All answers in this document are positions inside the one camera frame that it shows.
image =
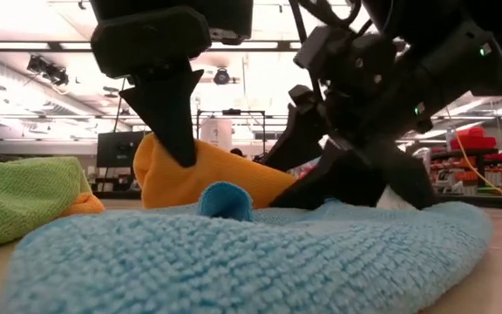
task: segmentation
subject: green towel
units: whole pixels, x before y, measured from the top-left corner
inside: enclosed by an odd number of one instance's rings
[[[51,222],[90,191],[76,158],[0,163],[0,244]]]

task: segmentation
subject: orange towel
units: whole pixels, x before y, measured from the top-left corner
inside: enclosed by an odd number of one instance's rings
[[[145,208],[163,208],[197,202],[217,181],[231,182],[253,198],[254,208],[265,208],[296,178],[200,140],[195,141],[197,163],[183,168],[170,157],[153,134],[140,143],[133,168]]]
[[[103,212],[104,204],[102,204],[98,197],[90,192],[84,192],[77,197],[75,202],[59,218],[69,215],[101,214]]]

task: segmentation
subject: blue towel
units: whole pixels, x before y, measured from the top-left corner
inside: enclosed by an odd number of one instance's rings
[[[492,236],[486,214],[459,202],[250,205],[217,183],[191,206],[45,225],[17,245],[0,314],[416,313],[471,272]]]

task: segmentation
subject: ceiling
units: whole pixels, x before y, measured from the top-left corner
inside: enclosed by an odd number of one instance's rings
[[[349,7],[345,1],[331,2],[338,15],[348,14]],[[303,10],[302,14],[308,31],[319,24],[306,11]],[[366,12],[362,10],[352,27],[361,27],[367,19]],[[96,24],[92,7],[87,1],[79,5],[79,0],[0,0],[0,41],[88,42]],[[253,41],[297,39],[295,22],[287,1],[254,0]],[[26,70],[32,54],[66,68],[70,83],[55,87],[46,79],[33,76]],[[199,106],[202,110],[239,108],[285,116],[289,102],[288,90],[297,84],[310,84],[308,74],[294,65],[294,56],[294,52],[222,51],[202,54],[192,61],[194,69],[205,70],[201,83],[192,95],[193,114]],[[230,77],[238,78],[239,83],[212,83],[218,67],[227,68]],[[113,129],[113,118],[118,112],[120,101],[122,109],[129,108],[120,98],[107,97],[109,92],[104,90],[104,87],[120,90],[123,83],[122,79],[103,75],[89,51],[0,51],[0,85],[8,90],[0,91],[0,126],[15,128],[20,136],[26,137],[95,138],[97,133]],[[451,113],[457,116],[486,115],[489,114],[486,110],[490,110],[491,100],[495,106],[502,106],[500,99],[475,99],[467,94],[450,105]],[[129,117],[134,114],[124,113]],[[43,114],[47,118],[17,119],[16,116],[9,116],[12,114]],[[95,115],[102,115],[100,118],[105,119],[95,119]],[[444,130],[450,124],[463,126],[468,122],[467,119],[438,122],[436,130]],[[239,119],[234,123],[241,130],[236,132],[236,138],[246,139],[250,131],[261,130],[255,119]],[[140,129],[142,124],[139,119],[122,119],[119,130]],[[282,131],[284,124],[284,118],[270,119],[267,130]]]

